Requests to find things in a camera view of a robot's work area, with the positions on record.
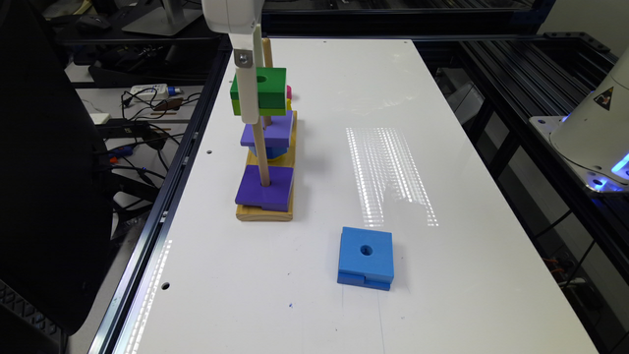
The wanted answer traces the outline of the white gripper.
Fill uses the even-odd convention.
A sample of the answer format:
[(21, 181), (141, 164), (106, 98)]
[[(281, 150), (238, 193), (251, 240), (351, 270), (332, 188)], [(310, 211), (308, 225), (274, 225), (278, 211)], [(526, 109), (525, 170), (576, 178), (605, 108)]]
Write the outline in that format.
[(207, 26), (214, 32), (230, 34), (236, 65), (236, 84), (242, 121), (259, 121), (257, 67), (263, 65), (261, 25), (264, 0), (202, 0)]

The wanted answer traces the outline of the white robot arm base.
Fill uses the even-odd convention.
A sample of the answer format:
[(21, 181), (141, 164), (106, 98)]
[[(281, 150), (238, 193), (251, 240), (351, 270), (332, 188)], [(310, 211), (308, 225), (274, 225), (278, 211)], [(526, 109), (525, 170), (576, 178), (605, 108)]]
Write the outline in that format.
[(588, 190), (628, 191), (627, 53), (571, 113), (529, 122)]

